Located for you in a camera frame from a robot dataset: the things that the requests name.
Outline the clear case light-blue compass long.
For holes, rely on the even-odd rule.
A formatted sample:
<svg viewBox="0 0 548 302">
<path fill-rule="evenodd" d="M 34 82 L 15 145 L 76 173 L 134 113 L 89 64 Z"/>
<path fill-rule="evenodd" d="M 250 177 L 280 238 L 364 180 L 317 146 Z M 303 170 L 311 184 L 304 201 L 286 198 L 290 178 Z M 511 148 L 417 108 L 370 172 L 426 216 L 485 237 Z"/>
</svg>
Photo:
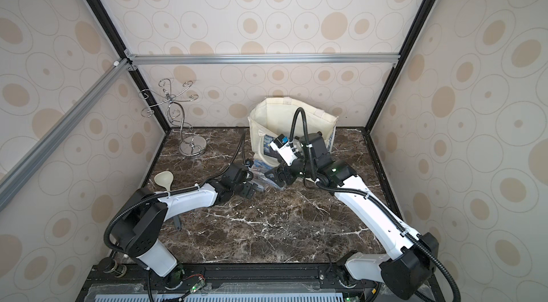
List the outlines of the clear case light-blue compass long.
<svg viewBox="0 0 548 302">
<path fill-rule="evenodd" d="M 264 179 L 264 182 L 267 186 L 273 187 L 274 189 L 278 189 L 278 191 L 282 191 L 285 189 L 285 186 L 279 186 L 277 183 L 271 181 L 270 179 Z"/>
</svg>

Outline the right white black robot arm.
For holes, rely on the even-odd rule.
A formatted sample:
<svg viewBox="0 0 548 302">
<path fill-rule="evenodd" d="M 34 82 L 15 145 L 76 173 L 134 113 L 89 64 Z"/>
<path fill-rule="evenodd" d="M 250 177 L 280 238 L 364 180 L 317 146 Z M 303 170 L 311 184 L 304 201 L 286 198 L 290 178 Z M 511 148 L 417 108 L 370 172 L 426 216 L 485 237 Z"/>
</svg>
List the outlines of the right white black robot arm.
<svg viewBox="0 0 548 302">
<path fill-rule="evenodd" d="M 280 134 L 270 147 L 280 164 L 265 173 L 268 179 L 281 187 L 298 179 L 314 183 L 317 189 L 350 208 L 385 249 L 384 255 L 349 255 L 342 264 L 344 279 L 380 282 L 401 299 L 417 296 L 426 301 L 427 296 L 419 289 L 439 271 L 454 301 L 461 301 L 455 279 L 438 259 L 438 240 L 407 225 L 374 195 L 354 168 L 343 160 L 334 160 L 323 135 L 308 131 L 304 108 L 296 109 L 289 135 Z"/>
</svg>

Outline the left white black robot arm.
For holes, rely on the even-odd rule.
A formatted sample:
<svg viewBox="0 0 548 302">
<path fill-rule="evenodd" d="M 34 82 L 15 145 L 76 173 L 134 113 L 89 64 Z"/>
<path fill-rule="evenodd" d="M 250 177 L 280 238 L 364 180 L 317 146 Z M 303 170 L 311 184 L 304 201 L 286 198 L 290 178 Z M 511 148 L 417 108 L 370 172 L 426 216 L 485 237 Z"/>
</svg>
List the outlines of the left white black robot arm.
<svg viewBox="0 0 548 302">
<path fill-rule="evenodd" d="M 108 223 L 105 245 L 157 276 L 173 275 L 178 270 L 178 260 L 158 239 L 164 222 L 194 209 L 224 204 L 235 195 L 251 198 L 255 189 L 253 175 L 245 162 L 236 162 L 244 147 L 242 134 L 229 164 L 200 184 L 172 192 L 139 189 Z"/>
</svg>

